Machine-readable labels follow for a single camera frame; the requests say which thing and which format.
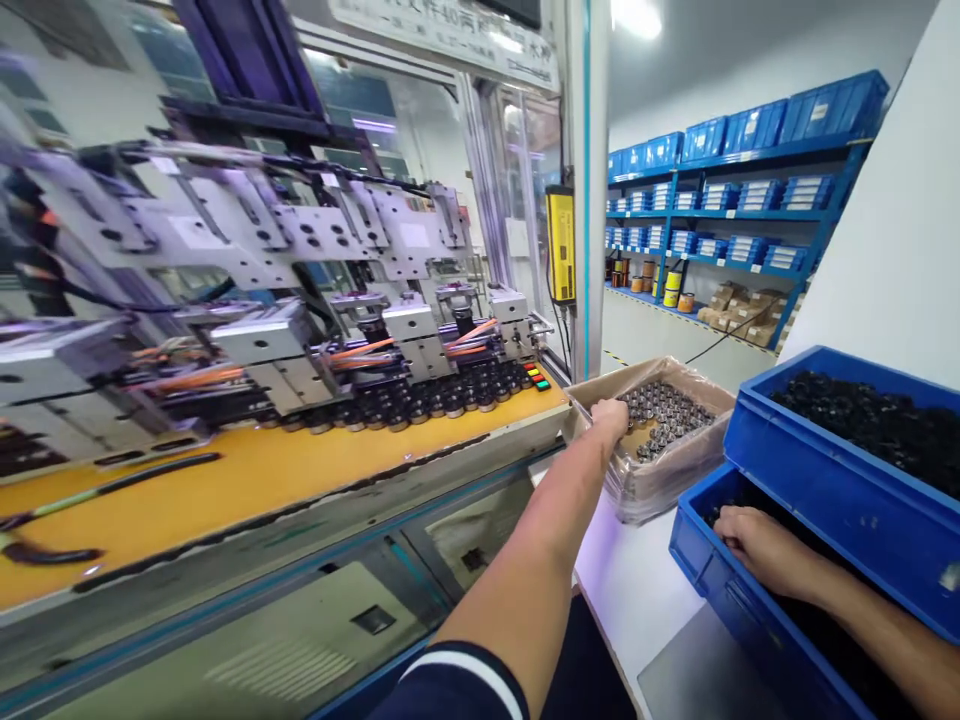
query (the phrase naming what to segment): dark sleeve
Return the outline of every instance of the dark sleeve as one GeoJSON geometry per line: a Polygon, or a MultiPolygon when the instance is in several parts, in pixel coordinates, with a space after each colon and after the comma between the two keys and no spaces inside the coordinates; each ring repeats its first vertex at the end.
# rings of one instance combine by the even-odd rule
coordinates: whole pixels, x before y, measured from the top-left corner
{"type": "Polygon", "coordinates": [[[368,720],[529,720],[520,684],[489,650],[431,645],[368,720]]]}

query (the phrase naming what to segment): human arm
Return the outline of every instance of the human arm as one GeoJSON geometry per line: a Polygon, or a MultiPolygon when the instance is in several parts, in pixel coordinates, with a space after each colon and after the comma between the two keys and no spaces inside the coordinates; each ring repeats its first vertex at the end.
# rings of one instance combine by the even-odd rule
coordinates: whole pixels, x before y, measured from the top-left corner
{"type": "Polygon", "coordinates": [[[926,720],[960,718],[960,648],[756,508],[721,508],[714,530],[772,592],[829,613],[926,720]]]}
{"type": "Polygon", "coordinates": [[[479,645],[503,661],[543,709],[570,610],[570,578],[593,517],[610,455],[626,432],[627,406],[602,400],[593,427],[554,460],[517,527],[434,638],[479,645]]]}

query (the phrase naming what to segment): yellow work surface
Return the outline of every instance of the yellow work surface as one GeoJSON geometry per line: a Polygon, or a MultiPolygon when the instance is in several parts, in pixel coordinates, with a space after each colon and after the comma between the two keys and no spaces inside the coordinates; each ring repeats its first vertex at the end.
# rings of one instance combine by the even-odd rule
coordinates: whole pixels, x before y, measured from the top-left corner
{"type": "MultiPolygon", "coordinates": [[[[431,419],[399,433],[335,428],[311,435],[307,430],[252,427],[228,431],[204,448],[152,464],[203,452],[222,453],[219,460],[146,480],[16,530],[15,535],[54,550],[98,548],[105,554],[93,563],[49,567],[18,565],[0,556],[0,611],[89,579],[83,572],[91,565],[100,566],[97,574],[124,567],[566,403],[563,391],[553,386],[545,392],[524,390],[489,413],[431,419]]],[[[0,487],[0,516],[146,467],[150,464],[107,471],[86,466],[0,487]]]]}

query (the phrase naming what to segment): label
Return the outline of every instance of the label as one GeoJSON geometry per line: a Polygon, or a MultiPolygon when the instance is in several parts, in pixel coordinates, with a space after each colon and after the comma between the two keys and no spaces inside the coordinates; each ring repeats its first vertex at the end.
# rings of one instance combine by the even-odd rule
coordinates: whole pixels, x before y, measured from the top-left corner
{"type": "Polygon", "coordinates": [[[153,166],[164,175],[180,174],[180,168],[177,167],[177,163],[173,158],[152,157],[150,158],[150,162],[152,162],[153,166]]]}
{"type": "Polygon", "coordinates": [[[810,122],[813,122],[814,120],[823,120],[827,116],[827,110],[829,109],[829,103],[820,103],[819,105],[814,105],[813,111],[810,113],[810,122]]]}
{"type": "Polygon", "coordinates": [[[537,33],[457,0],[330,0],[333,17],[399,40],[413,54],[446,55],[507,77],[560,90],[557,56],[537,33]]]}
{"type": "Polygon", "coordinates": [[[419,223],[400,223],[400,237],[407,247],[430,247],[427,229],[419,223]]]}
{"type": "Polygon", "coordinates": [[[170,224],[187,247],[193,250],[222,250],[223,241],[207,230],[199,215],[170,217],[170,224]]]}

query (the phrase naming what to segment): sign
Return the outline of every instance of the sign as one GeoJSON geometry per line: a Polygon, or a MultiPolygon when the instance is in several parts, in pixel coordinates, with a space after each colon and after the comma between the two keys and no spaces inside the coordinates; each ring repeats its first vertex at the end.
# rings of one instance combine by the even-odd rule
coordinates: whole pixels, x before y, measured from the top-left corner
{"type": "Polygon", "coordinates": [[[537,33],[457,0],[330,0],[347,25],[554,92],[557,56],[537,33]]]}

